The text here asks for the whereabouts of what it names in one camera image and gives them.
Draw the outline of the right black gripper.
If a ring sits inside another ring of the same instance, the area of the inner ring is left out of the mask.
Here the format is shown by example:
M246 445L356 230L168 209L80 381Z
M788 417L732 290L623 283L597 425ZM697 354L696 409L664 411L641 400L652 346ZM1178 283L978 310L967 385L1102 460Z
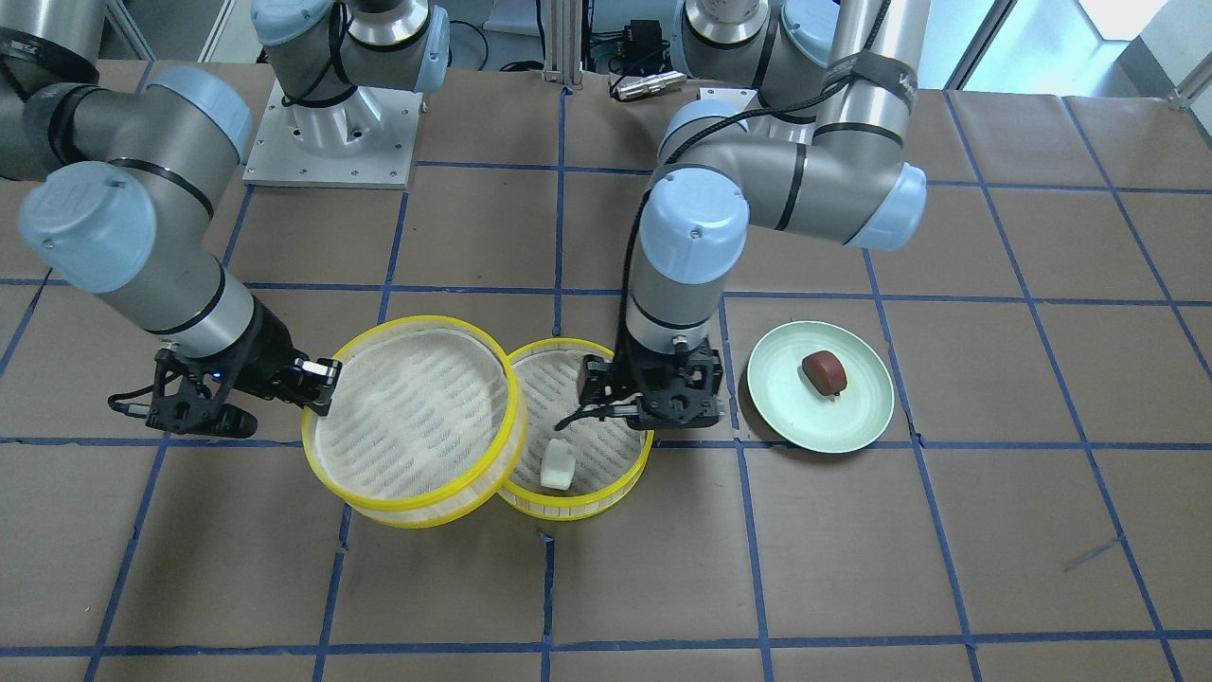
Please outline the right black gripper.
M255 299L248 329L228 350L206 359L187 359L177 350L158 350L152 385L112 394L110 409L177 435L250 439L256 415L229 405L233 391L308 407L328 415L342 363L311 359L295 349L285 323Z

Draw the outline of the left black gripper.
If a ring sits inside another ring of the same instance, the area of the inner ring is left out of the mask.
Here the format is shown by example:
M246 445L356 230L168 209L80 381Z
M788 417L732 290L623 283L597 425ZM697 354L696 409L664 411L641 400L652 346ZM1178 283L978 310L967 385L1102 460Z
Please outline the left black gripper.
M671 354L664 354L627 336L614 361L596 354L581 359L579 407L554 430L589 418L618 418L639 431L713 426L722 418L722 359L709 340L692 349L676 337Z

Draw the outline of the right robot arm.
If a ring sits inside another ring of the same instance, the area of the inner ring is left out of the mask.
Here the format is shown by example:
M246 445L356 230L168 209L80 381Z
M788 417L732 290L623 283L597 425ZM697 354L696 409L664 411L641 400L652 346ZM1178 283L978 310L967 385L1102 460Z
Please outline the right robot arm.
M142 392L110 409L166 432L255 435L230 392L328 415L342 363L295 348L285 323L202 246L255 131L231 86L195 65L142 92L98 84L103 1L2 4L2 178L33 180L17 224L48 268L161 342ZM434 92L450 19L429 1L256 1L276 71L281 159L405 170L398 116L375 91ZM141 394L149 397L141 402Z

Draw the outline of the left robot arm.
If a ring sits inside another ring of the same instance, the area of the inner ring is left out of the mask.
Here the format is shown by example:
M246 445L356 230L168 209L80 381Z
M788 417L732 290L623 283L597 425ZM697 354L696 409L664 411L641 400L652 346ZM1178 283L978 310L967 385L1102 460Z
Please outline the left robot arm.
M698 99L671 118L629 234L614 355L581 362L558 422L633 430L719 422L709 342L750 227L901 250L926 178L907 164L926 1L684 1L678 51L694 78L748 86L758 107Z

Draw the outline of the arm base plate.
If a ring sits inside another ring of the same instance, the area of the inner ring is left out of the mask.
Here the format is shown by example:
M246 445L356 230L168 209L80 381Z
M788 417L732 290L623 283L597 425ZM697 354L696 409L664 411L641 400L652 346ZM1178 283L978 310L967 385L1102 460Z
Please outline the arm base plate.
M358 88L330 108L284 105L274 85L242 180L255 187L406 189L424 101Z

